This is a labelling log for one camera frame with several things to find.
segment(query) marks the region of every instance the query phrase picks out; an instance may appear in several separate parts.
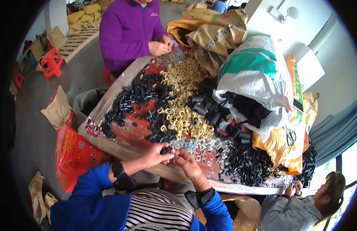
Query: gray concrete floor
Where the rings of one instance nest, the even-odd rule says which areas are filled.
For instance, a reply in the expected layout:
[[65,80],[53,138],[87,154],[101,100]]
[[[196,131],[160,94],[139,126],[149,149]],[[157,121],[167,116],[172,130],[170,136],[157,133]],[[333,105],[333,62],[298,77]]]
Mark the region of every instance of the gray concrete floor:
[[[180,19],[182,9],[193,2],[196,1],[161,3],[162,25],[166,27],[170,21]],[[19,195],[29,216],[33,211],[28,185],[36,171],[45,177],[44,195],[51,192],[59,200],[66,200],[70,196],[70,193],[65,193],[55,174],[57,132],[40,111],[47,107],[58,85],[67,94],[71,106],[76,95],[106,87],[99,39],[91,41],[69,63],[63,64],[61,71],[61,76],[52,76],[48,84],[42,72],[31,68],[24,74],[25,81],[15,102],[17,131],[11,160]]]

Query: hand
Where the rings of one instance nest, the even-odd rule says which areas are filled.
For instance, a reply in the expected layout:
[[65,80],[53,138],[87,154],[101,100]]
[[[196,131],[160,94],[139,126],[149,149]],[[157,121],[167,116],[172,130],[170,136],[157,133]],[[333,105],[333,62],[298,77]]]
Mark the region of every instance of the hand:
[[166,44],[168,47],[169,47],[169,50],[167,53],[170,53],[171,50],[172,50],[172,46],[173,46],[173,41],[170,39],[170,37],[168,37],[167,35],[162,35],[160,38],[159,38],[159,41],[161,43],[164,43]]
[[302,187],[303,187],[303,185],[302,185],[302,183],[300,181],[297,180],[296,182],[294,182],[294,188],[295,188],[294,195],[295,196],[297,196],[297,197],[301,196]]
[[169,143],[155,143],[147,151],[145,151],[140,160],[144,163],[145,168],[153,167],[159,163],[168,163],[170,159],[175,157],[173,153],[167,153],[164,155],[159,154],[164,147],[168,147]]
[[184,170],[186,177],[191,180],[197,192],[203,192],[212,187],[193,155],[184,150],[178,150],[175,153],[175,161]]
[[163,54],[168,53],[170,50],[170,47],[168,47],[164,43],[156,42],[156,41],[151,41],[149,42],[149,52],[153,56],[161,56]]

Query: window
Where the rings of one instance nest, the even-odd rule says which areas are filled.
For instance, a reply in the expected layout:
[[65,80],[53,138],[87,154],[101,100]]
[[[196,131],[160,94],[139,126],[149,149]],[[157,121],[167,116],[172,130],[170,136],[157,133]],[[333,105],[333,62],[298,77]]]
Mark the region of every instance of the window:
[[[346,179],[346,185],[357,180],[357,142],[348,148],[346,151],[342,153],[342,174]],[[313,174],[312,181],[309,186],[309,194],[314,195],[317,189],[320,188],[321,184],[324,183],[324,178],[326,175],[336,170],[336,161],[335,159],[327,162],[326,164],[315,169],[315,173]],[[354,191],[356,190],[356,186],[354,185],[347,190],[344,191],[344,201],[341,208],[338,210],[336,214],[331,217],[329,222],[327,231],[333,229],[333,227],[338,223],[339,219],[342,217],[345,209],[350,203]],[[319,225],[312,227],[310,230],[312,231],[321,231],[325,226],[325,222],[320,223]]]

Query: table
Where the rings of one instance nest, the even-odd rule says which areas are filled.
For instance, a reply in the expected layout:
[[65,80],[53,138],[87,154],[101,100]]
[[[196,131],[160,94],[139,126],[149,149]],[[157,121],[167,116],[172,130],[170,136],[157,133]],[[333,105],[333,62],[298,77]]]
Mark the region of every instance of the table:
[[[139,120],[139,118],[134,118],[133,114],[129,114],[125,119],[125,126],[119,127],[117,125],[111,124],[112,131],[117,135],[115,139],[107,139],[103,136],[93,136],[89,134],[86,127],[89,120],[96,123],[97,126],[101,126],[104,115],[111,110],[114,100],[117,95],[122,91],[123,86],[129,86],[131,81],[139,73],[140,70],[144,68],[153,59],[152,56],[142,57],[136,59],[121,75],[113,85],[108,89],[106,94],[100,100],[96,108],[92,113],[86,118],[85,122],[79,127],[78,132],[84,136],[89,142],[97,146],[99,149],[115,156],[119,159],[131,160],[139,157],[142,151],[149,148],[152,143],[145,140],[145,136],[150,135],[152,132],[147,129],[149,122],[147,120]],[[159,72],[164,70],[160,66],[155,66],[151,63],[150,67],[146,70],[147,73]],[[137,112],[137,105],[134,104],[134,109]],[[154,110],[154,102],[149,101],[147,107],[141,107],[138,113],[146,114],[148,110]],[[230,176],[223,175],[224,182],[218,181],[218,172],[220,168],[215,164],[216,157],[214,155],[212,166],[208,166],[199,162],[199,166],[203,173],[207,176],[210,184],[219,192],[231,192],[236,194],[278,194],[282,193],[285,186],[292,181],[292,176],[282,176],[281,178],[271,177],[268,179],[267,183],[273,185],[274,187],[250,187],[239,183],[231,183]],[[159,164],[152,168],[146,169],[146,171],[157,174],[162,178],[168,180],[179,182],[179,183],[190,183],[190,181],[185,177],[182,169],[174,167],[172,165]]]

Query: red plastic stool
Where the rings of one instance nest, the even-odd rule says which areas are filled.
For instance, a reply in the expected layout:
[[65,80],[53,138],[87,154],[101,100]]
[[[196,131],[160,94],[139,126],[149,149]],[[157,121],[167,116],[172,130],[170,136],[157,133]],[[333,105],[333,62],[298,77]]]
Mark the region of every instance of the red plastic stool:
[[115,81],[115,78],[113,76],[111,78],[111,72],[105,66],[104,66],[104,77],[107,87],[110,87],[111,84]]
[[42,58],[40,65],[42,68],[42,72],[44,73],[46,81],[49,83],[49,78],[52,75],[56,75],[59,77],[62,72],[61,72],[61,64],[63,62],[63,59],[61,58],[59,52],[53,48],[50,51],[48,51],[44,57]]
[[18,90],[20,90],[22,88],[23,81],[24,81],[24,77],[23,77],[22,73],[19,71],[14,79],[14,84],[16,85]]

